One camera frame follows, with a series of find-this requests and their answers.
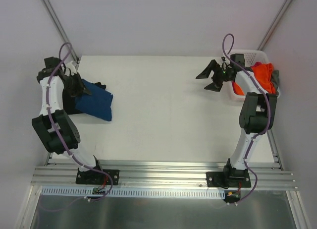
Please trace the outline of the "blue t shirt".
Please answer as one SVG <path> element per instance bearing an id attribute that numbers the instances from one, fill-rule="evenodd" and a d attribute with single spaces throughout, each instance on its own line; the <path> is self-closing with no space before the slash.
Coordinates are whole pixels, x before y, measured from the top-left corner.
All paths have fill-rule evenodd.
<path id="1" fill-rule="evenodd" d="M 91 94 L 82 94 L 75 98 L 75 109 L 105 121 L 112 121 L 111 104 L 113 94 L 106 90 L 101 82 L 91 83 L 82 79 L 85 87 Z"/>

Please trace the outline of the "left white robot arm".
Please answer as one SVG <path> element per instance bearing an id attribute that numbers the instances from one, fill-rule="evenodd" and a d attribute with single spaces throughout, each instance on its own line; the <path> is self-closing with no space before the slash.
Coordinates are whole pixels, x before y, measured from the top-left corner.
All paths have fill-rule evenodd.
<path id="1" fill-rule="evenodd" d="M 37 75 L 42 107 L 38 117 L 32 119 L 32 127 L 49 153 L 67 156 L 92 183 L 100 183 L 104 171 L 97 158 L 81 146 L 80 133 L 63 106 L 64 92 L 71 97 L 90 97 L 92 92 L 71 63 L 64 64 L 57 57 L 44 62 L 45 68 Z"/>

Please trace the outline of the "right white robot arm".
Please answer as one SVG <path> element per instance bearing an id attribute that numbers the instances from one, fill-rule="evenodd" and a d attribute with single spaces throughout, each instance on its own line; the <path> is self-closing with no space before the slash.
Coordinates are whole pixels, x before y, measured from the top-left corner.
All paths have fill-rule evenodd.
<path id="1" fill-rule="evenodd" d="M 205 87 L 206 90 L 219 92 L 224 82 L 233 82 L 245 95 L 239 115 L 241 134 L 236 149 L 223 170 L 206 173 L 207 185 L 224 189 L 250 188 L 251 170 L 248 162 L 261 136 L 273 126 L 277 96 L 268 93 L 260 85 L 252 69 L 245 67 L 243 54 L 232 54 L 229 61 L 229 64 L 219 64 L 213 59 L 196 77 L 211 78 L 212 83 Z"/>

